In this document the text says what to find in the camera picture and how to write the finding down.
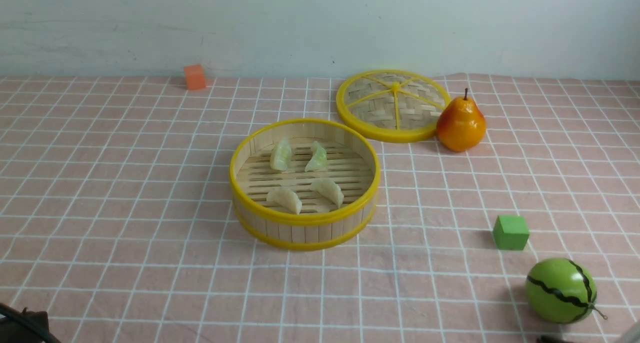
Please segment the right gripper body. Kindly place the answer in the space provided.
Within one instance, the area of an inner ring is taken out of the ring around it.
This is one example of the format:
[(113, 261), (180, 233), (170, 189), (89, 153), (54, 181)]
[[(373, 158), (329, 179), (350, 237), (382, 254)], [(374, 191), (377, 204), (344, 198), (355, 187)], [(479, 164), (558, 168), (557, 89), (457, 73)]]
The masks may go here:
[[(538, 343), (572, 343), (560, 337), (551, 335), (542, 335), (537, 338)], [(640, 342), (640, 323), (635, 323), (624, 334), (615, 340), (615, 343), (639, 343)]]

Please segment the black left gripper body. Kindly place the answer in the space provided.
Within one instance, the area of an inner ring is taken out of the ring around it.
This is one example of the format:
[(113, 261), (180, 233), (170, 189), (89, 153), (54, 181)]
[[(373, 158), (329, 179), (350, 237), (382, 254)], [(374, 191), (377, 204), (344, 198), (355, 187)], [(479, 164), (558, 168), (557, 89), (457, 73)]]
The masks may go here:
[(50, 331), (47, 311), (18, 311), (0, 304), (0, 341), (2, 343), (59, 343)]

